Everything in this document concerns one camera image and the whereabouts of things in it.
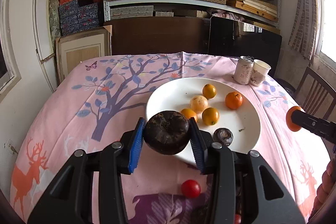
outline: deer print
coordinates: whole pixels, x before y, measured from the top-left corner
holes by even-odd
[[[35,179],[36,184],[40,183],[40,167],[42,167],[44,170],[46,170],[48,167],[46,167],[48,160],[46,159],[46,151],[44,152],[43,156],[41,156],[41,152],[43,150],[43,144],[42,143],[36,143],[33,147],[33,153],[30,156],[29,155],[29,143],[32,141],[32,138],[28,140],[27,143],[27,156],[29,159],[29,170],[27,174],[25,175],[16,165],[14,166],[13,175],[12,175],[12,183],[13,186],[16,188],[16,196],[14,198],[14,204],[13,208],[15,207],[15,203],[18,199],[20,199],[21,204],[21,212],[22,212],[22,218],[24,220],[24,214],[23,214],[23,197],[27,195],[27,193],[31,190],[33,185],[33,179]]]
[[[304,180],[299,180],[296,176],[294,176],[299,182],[302,184],[306,184],[309,188],[309,196],[299,205],[299,209],[304,217],[308,217],[310,212],[313,208],[314,199],[316,197],[316,190],[315,185],[317,184],[316,179],[312,176],[314,173],[313,168],[308,164],[308,168],[306,165],[301,161],[301,175],[303,176]]]

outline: cherry tomato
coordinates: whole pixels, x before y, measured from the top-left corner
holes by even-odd
[[[242,222],[242,217],[239,214],[235,216],[235,224],[240,224]]]
[[[181,185],[182,194],[186,198],[197,198],[201,193],[201,186],[195,180],[186,180]]]

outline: screw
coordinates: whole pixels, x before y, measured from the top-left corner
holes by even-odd
[[[83,150],[78,149],[78,150],[75,151],[75,156],[76,157],[81,157],[83,155],[84,155],[84,151]]]
[[[215,149],[221,149],[221,148],[222,148],[222,145],[221,145],[220,143],[218,143],[218,142],[213,142],[213,143],[211,144],[211,146],[212,146],[213,148],[215,148]]]
[[[254,158],[258,158],[260,156],[259,152],[256,150],[251,150],[250,155]]]
[[[122,146],[123,146],[123,144],[121,142],[114,142],[114,143],[112,143],[112,147],[114,149],[121,148]]]

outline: pink tablecloth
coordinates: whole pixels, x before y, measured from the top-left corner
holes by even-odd
[[[317,186],[329,161],[322,140],[285,123],[295,101],[271,77],[260,87],[239,85],[232,75],[236,59],[180,52],[168,55],[112,56],[78,65],[45,103],[20,149],[12,176],[10,202],[27,220],[54,175],[76,150],[102,150],[134,129],[144,117],[151,93],[181,77],[206,77],[244,94],[261,119],[255,147],[278,174],[307,218]],[[186,199],[180,185],[187,179],[201,184],[202,194]],[[207,177],[173,156],[143,146],[138,168],[123,176],[130,223],[189,223],[193,208],[208,199]],[[93,190],[93,222],[99,223],[97,176]]]

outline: dark round fruit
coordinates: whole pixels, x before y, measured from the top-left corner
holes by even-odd
[[[186,198],[197,198],[201,193],[201,186],[196,180],[186,180],[181,185],[182,194]]]
[[[227,128],[218,128],[213,133],[212,138],[215,142],[219,142],[222,145],[229,146],[233,141],[233,134]]]
[[[177,111],[166,110],[155,114],[147,122],[143,139],[153,150],[164,155],[175,155],[188,144],[189,122]]]

